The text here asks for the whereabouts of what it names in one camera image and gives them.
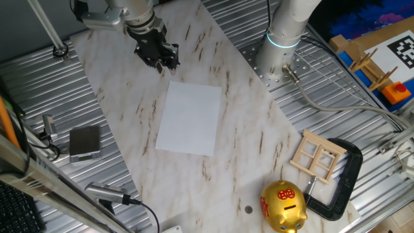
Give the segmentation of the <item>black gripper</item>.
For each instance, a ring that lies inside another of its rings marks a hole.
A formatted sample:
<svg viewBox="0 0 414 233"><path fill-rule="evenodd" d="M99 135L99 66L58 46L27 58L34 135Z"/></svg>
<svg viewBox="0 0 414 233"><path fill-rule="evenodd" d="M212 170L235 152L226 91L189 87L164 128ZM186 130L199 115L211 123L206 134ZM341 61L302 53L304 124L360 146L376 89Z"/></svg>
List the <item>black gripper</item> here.
<svg viewBox="0 0 414 233"><path fill-rule="evenodd" d="M179 62L179 45L166 41L166 26L135 27L134 39L137 42L134 53L150 67L155 67L160 74L162 67L169 67L172 75L177 72Z"/></svg>

